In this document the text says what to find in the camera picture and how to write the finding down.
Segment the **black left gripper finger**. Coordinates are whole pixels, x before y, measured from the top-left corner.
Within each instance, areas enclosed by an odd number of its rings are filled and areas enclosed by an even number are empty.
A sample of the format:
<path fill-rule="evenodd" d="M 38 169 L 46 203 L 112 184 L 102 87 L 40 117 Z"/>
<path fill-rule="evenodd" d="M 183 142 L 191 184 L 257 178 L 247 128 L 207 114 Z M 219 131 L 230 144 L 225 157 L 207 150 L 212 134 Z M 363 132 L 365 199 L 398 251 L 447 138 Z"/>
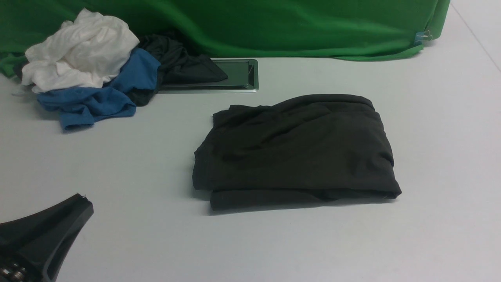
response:
<path fill-rule="evenodd" d="M 38 213 L 0 225 L 2 282 L 54 282 L 76 237 L 94 213 L 74 196 Z"/>

